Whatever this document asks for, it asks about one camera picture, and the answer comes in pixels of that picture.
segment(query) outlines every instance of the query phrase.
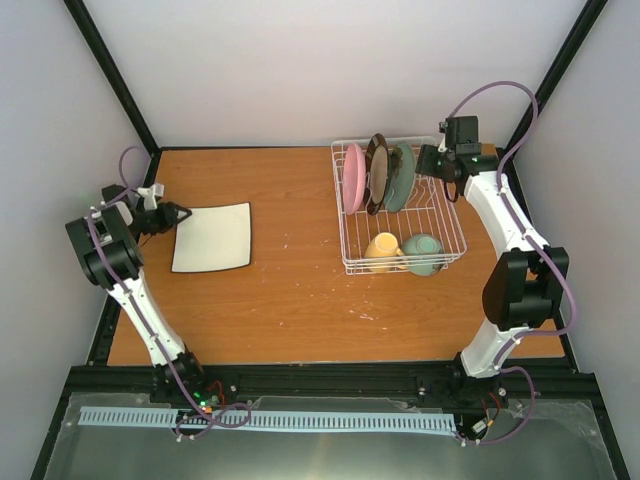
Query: mug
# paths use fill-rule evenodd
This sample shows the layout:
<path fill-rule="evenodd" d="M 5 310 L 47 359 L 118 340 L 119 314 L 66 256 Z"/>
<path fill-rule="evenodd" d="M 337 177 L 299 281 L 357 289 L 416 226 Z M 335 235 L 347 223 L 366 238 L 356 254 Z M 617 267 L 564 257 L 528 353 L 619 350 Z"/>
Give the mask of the mug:
<path fill-rule="evenodd" d="M 371 240 L 371 243 L 367 247 L 364 253 L 364 258 L 390 258 L 396 256 L 404 256 L 402 250 L 398 245 L 398 239 L 393 233 L 383 232 L 379 233 Z M 386 273 L 391 267 L 398 267 L 406 270 L 406 265 L 399 264 L 397 260 L 379 260 L 375 262 L 376 266 L 367 267 L 373 273 Z"/>
<path fill-rule="evenodd" d="M 411 237 L 402 244 L 402 250 L 409 256 L 444 254 L 444 247 L 440 240 L 426 233 Z M 427 265 L 411 265 L 411 261 L 409 261 L 409 271 L 416 275 L 427 277 L 439 272 L 444 263 L 444 259 L 442 259 L 442 263 L 437 263 L 436 261 L 436 263 Z"/>

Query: green mug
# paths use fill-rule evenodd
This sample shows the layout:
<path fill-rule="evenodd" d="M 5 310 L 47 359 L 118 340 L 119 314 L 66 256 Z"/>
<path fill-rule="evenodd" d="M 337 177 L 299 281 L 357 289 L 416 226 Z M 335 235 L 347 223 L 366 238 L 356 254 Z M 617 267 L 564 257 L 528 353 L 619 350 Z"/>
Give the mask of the green mug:
<path fill-rule="evenodd" d="M 402 244 L 402 251 L 407 256 L 442 255 L 444 254 L 444 247 L 436 237 L 427 235 L 426 233 L 421 233 L 420 235 L 414 235 L 409 240 L 405 241 Z M 439 272 L 444 264 L 444 259 L 439 263 L 427 265 L 411 265 L 411 263 L 409 263 L 408 269 L 411 273 L 427 277 Z"/>

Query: white wire dish rack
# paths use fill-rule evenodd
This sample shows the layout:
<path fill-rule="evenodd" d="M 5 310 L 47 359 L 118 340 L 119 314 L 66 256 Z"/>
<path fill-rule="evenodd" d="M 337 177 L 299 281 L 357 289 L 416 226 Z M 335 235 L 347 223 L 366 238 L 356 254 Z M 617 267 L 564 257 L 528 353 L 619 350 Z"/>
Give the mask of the white wire dish rack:
<path fill-rule="evenodd" d="M 434 137 L 387 138 L 391 150 L 399 143 L 409 143 L 416 159 L 420 147 L 424 144 L 438 145 Z M 434 268 L 447 268 L 447 265 L 460 258 L 467 251 L 467 244 L 458 221 L 456 210 L 444 193 L 440 180 L 432 177 L 416 176 L 409 200 L 397 213 L 389 212 L 386 207 L 377 215 L 369 215 L 364 202 L 356 213 L 347 215 L 342 203 L 342 173 L 347 148 L 355 143 L 366 152 L 369 139 L 338 140 L 331 144 L 333 157 L 333 178 L 336 187 L 338 220 L 340 222 L 340 243 L 342 262 L 348 275 L 374 273 L 371 267 L 391 267 L 387 273 L 408 272 L 407 268 L 421 265 L 433 265 Z M 365 259 L 364 254 L 371 240 L 382 232 L 391 232 L 400 245 L 414 235 L 426 233 L 440 240 L 443 252 L 429 255 L 408 255 L 393 259 Z"/>

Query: wall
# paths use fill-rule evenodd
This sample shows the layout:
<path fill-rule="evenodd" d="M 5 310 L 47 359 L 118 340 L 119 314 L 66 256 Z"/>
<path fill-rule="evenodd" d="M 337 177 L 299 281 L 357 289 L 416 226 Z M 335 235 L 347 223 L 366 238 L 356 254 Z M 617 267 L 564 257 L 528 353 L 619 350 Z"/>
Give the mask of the wall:
<path fill-rule="evenodd" d="M 117 179 L 137 137 L 62 1 L 0 4 L 0 465 L 29 478 L 104 294 L 64 224 Z M 129 159 L 139 178 L 145 156 Z"/>
<path fill-rule="evenodd" d="M 584 0 L 88 0 L 149 128 L 168 145 L 326 145 L 433 133 L 494 80 L 536 88 Z M 504 144 L 527 104 L 474 102 Z"/>
<path fill-rule="evenodd" d="M 571 257 L 571 334 L 594 371 L 632 478 L 640 477 L 638 156 L 640 3 L 609 2 L 518 154 L 533 220 Z"/>

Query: brown table surface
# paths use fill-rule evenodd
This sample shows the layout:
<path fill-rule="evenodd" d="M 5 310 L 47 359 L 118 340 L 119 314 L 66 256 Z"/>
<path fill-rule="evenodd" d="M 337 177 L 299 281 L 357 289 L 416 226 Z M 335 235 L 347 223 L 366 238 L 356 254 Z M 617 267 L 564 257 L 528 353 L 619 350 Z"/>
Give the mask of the brown table surface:
<path fill-rule="evenodd" d="M 189 207 L 251 202 L 248 267 L 171 273 L 175 231 L 142 249 L 158 305 L 201 363 L 451 359 L 472 340 L 496 263 L 475 211 L 456 204 L 467 253 L 433 277 L 346 275 L 331 165 L 328 147 L 162 154 L 157 181 L 165 200 Z M 514 351 L 562 355 L 557 338 L 529 338 Z M 122 313 L 109 364 L 149 363 Z"/>

